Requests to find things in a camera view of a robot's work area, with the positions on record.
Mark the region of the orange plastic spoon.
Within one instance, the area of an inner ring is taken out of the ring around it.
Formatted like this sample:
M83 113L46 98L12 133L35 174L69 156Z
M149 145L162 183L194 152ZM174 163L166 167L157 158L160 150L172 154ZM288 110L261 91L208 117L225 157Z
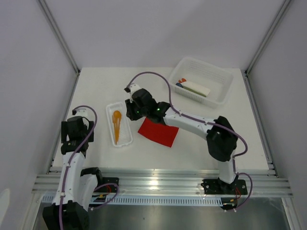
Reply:
M114 127L114 135L115 135L115 143L116 144L119 141L121 119L122 119L121 112L119 110L115 110L114 113L113 113L113 127Z

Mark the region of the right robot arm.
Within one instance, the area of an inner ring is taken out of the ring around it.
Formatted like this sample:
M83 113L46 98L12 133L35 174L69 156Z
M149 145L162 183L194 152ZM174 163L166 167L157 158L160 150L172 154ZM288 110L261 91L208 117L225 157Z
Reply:
M207 121L204 117L177 113L170 103L156 102L146 89L137 84L126 87L124 91L130 94L125 104L126 116L131 121L145 117L153 123L181 128L206 140L209 154L218 161L220 190L227 194L235 190L238 176L231 158L237 148L238 137L225 117Z

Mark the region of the red paper napkin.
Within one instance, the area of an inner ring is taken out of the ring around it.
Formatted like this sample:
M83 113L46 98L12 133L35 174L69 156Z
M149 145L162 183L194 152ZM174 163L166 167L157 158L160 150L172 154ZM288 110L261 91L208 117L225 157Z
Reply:
M145 118L138 133L150 141L171 148L178 131L178 127L157 124Z

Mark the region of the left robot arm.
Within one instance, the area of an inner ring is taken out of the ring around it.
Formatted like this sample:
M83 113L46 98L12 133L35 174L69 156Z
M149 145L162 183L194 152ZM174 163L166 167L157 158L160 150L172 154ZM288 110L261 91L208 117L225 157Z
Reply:
M89 229L92 193L104 187L99 168L83 168L89 143L94 140L93 128L94 122L84 116L73 116L61 123L60 182L52 204L43 209L49 230Z

